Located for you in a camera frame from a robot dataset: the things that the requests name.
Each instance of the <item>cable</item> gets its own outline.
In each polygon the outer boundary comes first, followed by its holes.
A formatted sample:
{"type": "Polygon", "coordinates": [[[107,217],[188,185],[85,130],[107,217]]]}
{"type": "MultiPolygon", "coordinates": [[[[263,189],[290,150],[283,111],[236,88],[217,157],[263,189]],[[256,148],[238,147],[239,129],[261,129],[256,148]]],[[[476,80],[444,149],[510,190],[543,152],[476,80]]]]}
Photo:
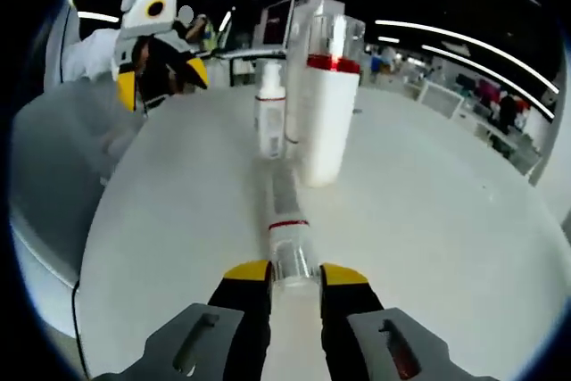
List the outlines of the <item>cable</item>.
{"type": "Polygon", "coordinates": [[[78,345],[79,351],[79,360],[81,360],[81,367],[83,368],[83,372],[86,375],[86,379],[90,379],[89,373],[87,372],[87,365],[86,365],[86,358],[83,354],[83,347],[81,346],[81,339],[79,338],[79,329],[78,329],[78,318],[76,316],[75,311],[75,295],[79,289],[79,280],[73,287],[73,292],[71,292],[71,312],[73,313],[73,328],[75,329],[75,341],[78,345]]]}

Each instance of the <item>computer monitor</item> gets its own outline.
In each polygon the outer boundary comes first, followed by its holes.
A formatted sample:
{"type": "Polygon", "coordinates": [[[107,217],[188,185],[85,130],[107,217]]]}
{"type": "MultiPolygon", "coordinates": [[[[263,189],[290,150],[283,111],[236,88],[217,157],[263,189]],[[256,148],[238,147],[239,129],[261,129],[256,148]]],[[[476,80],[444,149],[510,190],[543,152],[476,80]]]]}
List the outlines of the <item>computer monitor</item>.
{"type": "Polygon", "coordinates": [[[258,34],[255,35],[256,47],[286,48],[289,28],[294,10],[294,0],[282,0],[268,6],[261,12],[258,34]]]}

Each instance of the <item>white round table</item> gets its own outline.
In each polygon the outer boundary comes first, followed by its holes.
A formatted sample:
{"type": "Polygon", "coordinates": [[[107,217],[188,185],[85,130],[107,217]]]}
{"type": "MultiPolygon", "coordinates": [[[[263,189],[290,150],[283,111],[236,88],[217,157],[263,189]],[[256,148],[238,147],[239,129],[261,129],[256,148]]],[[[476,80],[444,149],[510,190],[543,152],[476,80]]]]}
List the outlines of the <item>white round table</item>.
{"type": "MultiPolygon", "coordinates": [[[[267,258],[254,92],[171,98],[113,174],[81,270],[92,376],[139,359],[146,338],[207,302],[226,270],[267,258]]],[[[300,191],[320,260],[367,276],[386,308],[439,335],[473,375],[511,379],[569,299],[559,225],[525,178],[453,122],[374,89],[360,89],[356,108],[338,181],[300,191]]]]}

